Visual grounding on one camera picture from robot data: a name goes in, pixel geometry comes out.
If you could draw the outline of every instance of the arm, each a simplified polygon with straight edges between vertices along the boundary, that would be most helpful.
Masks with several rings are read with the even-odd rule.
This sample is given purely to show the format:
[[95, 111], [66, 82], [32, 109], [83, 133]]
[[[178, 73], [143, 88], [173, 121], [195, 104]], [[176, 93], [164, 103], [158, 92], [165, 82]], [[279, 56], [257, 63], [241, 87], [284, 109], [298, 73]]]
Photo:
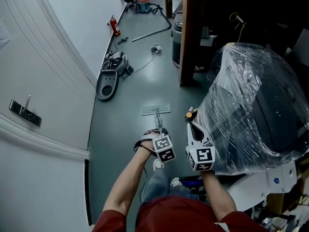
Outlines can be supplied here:
[[116, 210], [127, 216], [132, 200], [140, 183], [140, 177], [145, 167], [145, 163], [150, 157], [150, 152], [139, 147], [134, 157], [116, 180], [112, 190], [105, 202], [103, 211]]
[[221, 221], [226, 215], [236, 211], [235, 202], [212, 171], [203, 171], [201, 174], [212, 210], [218, 221]]

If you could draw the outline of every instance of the red shirt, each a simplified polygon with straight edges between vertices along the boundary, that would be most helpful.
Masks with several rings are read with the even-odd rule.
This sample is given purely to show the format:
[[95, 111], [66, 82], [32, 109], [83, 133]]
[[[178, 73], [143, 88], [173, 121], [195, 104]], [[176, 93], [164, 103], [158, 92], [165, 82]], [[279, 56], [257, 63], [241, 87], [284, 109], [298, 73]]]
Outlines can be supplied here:
[[[179, 196], [167, 196], [143, 204], [138, 212], [136, 232], [224, 232], [215, 224], [217, 219], [205, 203]], [[245, 213], [235, 211], [225, 216], [230, 232], [266, 232]], [[93, 232], [125, 232], [126, 217], [114, 210], [102, 212]]]

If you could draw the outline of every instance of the gray floor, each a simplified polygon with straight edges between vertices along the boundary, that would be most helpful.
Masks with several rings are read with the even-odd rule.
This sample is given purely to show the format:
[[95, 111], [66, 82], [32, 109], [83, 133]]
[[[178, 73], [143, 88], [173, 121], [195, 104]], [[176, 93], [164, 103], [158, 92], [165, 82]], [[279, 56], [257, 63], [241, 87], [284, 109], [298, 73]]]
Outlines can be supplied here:
[[[153, 2], [164, 7], [164, 0]], [[170, 104], [171, 113], [162, 114], [161, 117], [170, 133], [177, 159], [166, 166], [170, 169], [171, 177], [196, 175], [185, 158], [187, 143], [184, 115], [190, 106], [200, 105], [211, 84], [205, 74], [196, 73], [194, 87], [179, 87], [178, 69], [172, 62], [170, 30], [132, 42], [134, 38], [167, 27], [160, 13], [134, 14], [129, 11], [124, 14], [119, 27], [121, 36], [115, 41], [124, 37], [129, 37], [129, 40], [117, 47], [126, 52], [129, 64], [135, 70], [144, 66], [153, 56], [155, 58], [143, 70], [125, 80], [119, 79], [116, 93], [110, 101], [96, 100], [89, 142], [89, 191], [93, 223], [97, 221], [115, 180], [133, 157], [133, 145], [138, 137], [155, 126], [153, 116], [140, 115], [140, 109], [144, 106]], [[150, 51], [155, 43], [162, 47], [159, 55]], [[153, 173], [153, 160], [152, 157], [146, 165], [148, 176]], [[143, 174], [139, 190], [144, 180]], [[127, 219], [127, 231], [134, 231], [139, 205], [136, 195]]]

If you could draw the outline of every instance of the plastic wrap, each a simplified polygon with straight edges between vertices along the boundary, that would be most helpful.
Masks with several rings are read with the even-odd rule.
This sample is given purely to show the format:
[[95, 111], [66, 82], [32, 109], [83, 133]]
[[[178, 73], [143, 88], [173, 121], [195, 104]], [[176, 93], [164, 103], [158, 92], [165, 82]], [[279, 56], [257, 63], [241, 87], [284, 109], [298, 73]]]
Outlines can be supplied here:
[[308, 149], [309, 106], [297, 77], [283, 58], [254, 44], [223, 48], [196, 122], [210, 133], [221, 175], [274, 168]]

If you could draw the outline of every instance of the sneaker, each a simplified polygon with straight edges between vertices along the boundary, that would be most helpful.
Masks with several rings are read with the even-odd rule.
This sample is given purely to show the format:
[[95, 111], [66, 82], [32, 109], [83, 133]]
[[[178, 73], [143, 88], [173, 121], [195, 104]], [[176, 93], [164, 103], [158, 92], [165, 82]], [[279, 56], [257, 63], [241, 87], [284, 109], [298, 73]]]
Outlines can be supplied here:
[[164, 168], [164, 165], [163, 163], [159, 160], [159, 159], [155, 159], [154, 160], [154, 171], [157, 169], [157, 168]]
[[176, 177], [172, 180], [172, 182], [170, 183], [171, 187], [175, 187], [175, 186], [182, 186], [182, 183], [179, 181], [179, 178]]

